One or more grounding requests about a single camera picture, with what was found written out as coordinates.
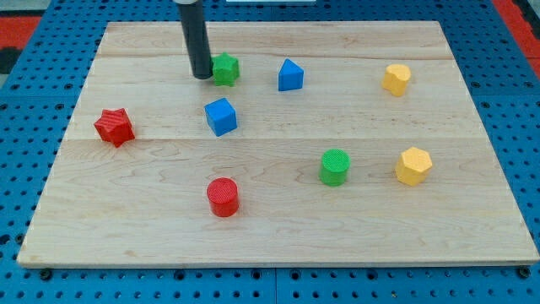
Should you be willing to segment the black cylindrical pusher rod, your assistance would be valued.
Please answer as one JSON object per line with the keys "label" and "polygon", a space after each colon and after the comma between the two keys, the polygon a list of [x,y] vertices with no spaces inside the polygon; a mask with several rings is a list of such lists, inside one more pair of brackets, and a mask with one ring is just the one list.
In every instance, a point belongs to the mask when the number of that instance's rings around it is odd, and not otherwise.
{"label": "black cylindrical pusher rod", "polygon": [[175,3],[181,17],[181,27],[192,74],[196,79],[209,79],[213,76],[213,62],[203,2],[200,0],[175,0]]}

